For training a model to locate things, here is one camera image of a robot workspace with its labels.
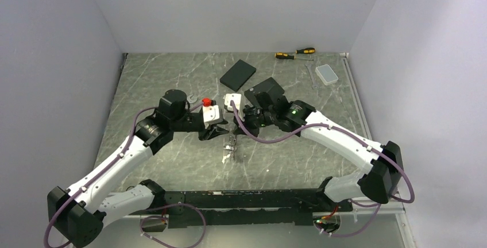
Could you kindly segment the large metal keyring with keys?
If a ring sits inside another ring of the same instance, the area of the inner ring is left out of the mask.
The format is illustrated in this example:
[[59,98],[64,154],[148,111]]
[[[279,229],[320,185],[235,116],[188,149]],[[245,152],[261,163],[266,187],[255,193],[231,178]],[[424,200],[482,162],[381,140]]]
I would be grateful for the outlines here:
[[235,160],[235,154],[237,151],[237,135],[235,134],[235,131],[237,130],[237,127],[234,126],[230,131],[229,134],[227,135],[224,145],[223,145],[223,157],[222,157],[222,163],[228,163],[230,161]]

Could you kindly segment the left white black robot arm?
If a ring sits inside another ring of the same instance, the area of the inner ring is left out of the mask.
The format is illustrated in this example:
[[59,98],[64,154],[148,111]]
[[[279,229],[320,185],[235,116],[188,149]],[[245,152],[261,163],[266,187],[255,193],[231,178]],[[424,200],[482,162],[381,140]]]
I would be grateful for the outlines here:
[[191,107],[181,90],[168,90],[151,115],[134,118],[123,143],[88,175],[68,188],[55,187],[47,196],[49,223],[44,246],[55,228],[67,242],[64,247],[89,245],[110,223],[133,212],[152,214],[167,207],[168,196],[153,180],[143,180],[132,189],[112,196],[111,191],[144,161],[173,140],[176,132],[197,133],[201,141],[227,134],[227,122],[216,101],[202,99]]

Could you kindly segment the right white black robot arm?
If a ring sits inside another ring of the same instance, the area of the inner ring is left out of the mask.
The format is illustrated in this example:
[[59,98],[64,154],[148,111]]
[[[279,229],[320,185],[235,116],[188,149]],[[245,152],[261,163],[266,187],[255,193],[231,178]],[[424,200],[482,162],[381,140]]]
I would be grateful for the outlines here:
[[400,148],[390,141],[383,145],[340,126],[302,100],[287,101],[280,97],[267,108],[242,108],[240,101],[230,98],[225,108],[233,113],[238,130],[262,144],[283,142],[293,136],[312,140],[338,153],[358,171],[347,176],[323,180],[316,196],[319,208],[332,210],[339,202],[367,197],[377,204],[394,199],[406,200],[397,195],[397,185],[405,175],[400,163]]

